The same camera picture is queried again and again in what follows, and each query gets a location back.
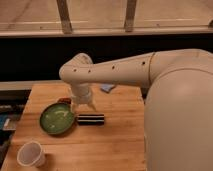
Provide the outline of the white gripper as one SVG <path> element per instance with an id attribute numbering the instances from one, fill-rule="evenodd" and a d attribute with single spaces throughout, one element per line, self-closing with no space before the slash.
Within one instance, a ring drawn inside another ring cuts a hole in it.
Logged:
<path id="1" fill-rule="evenodd" d="M 73 84 L 71 86 L 71 99 L 74 102 L 71 104 L 71 111 L 73 113 L 77 110 L 77 104 L 87 104 L 88 107 L 97 111 L 95 105 L 92 101 L 92 90 L 90 85 L 87 83 L 84 84 Z"/>

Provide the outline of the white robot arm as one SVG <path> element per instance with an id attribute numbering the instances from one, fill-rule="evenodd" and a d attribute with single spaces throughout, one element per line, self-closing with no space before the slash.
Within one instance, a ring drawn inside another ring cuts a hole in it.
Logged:
<path id="1" fill-rule="evenodd" d="M 213 52 L 151 52 L 95 64 L 85 53 L 59 70 L 76 106 L 90 103 L 91 83 L 147 91 L 146 171 L 213 171 Z"/>

